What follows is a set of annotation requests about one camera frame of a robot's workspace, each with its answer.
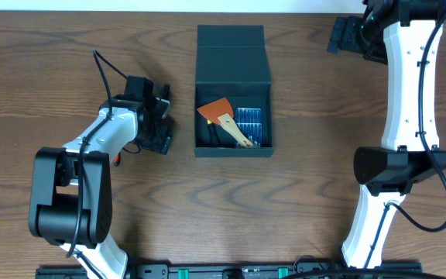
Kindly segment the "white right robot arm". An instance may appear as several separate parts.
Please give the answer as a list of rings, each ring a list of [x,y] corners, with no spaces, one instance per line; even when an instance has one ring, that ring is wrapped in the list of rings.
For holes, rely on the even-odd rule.
[[[361,17],[338,17],[327,51],[360,53],[388,67],[386,124],[379,147],[355,151],[359,202],[341,246],[345,265],[382,266],[382,250],[393,216],[416,183],[437,175],[446,192],[446,151],[441,150],[434,113],[437,49],[446,20],[445,0],[367,0]],[[446,229],[443,224],[435,232]]]

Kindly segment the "orange scraper wooden handle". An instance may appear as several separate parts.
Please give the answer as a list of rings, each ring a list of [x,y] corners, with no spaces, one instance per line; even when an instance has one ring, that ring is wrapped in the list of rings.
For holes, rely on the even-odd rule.
[[[254,147],[252,141],[248,139],[239,129],[234,120],[234,111],[227,98],[220,98],[197,108],[197,111],[206,120],[219,125],[224,131],[230,134],[240,146],[245,148]]]

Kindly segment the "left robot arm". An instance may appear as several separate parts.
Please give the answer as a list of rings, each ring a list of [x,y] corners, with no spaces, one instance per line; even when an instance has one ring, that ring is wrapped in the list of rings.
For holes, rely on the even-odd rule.
[[[111,167],[128,144],[166,154],[173,132],[165,123],[170,86],[128,76],[78,137],[35,156],[29,231],[65,250],[79,267],[41,267],[38,278],[135,278],[137,268],[110,233]]]

